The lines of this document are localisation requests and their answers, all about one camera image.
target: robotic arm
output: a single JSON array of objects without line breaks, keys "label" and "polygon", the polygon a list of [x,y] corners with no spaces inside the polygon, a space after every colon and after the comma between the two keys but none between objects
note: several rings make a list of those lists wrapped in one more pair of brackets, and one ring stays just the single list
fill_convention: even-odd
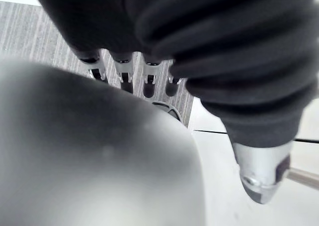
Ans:
[{"label": "robotic arm", "polygon": [[136,30],[221,118],[247,194],[265,204],[317,91],[317,0],[157,0]]}]

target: white tabletop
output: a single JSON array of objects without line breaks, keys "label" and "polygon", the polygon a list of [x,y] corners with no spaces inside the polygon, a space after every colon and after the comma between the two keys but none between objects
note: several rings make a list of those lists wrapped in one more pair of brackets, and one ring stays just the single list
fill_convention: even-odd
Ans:
[{"label": "white tabletop", "polygon": [[[227,135],[194,131],[193,137],[203,167],[208,226],[318,225],[319,191],[286,179],[269,204],[256,204],[241,185]],[[297,142],[292,166],[319,173],[318,155],[317,144]]]}]

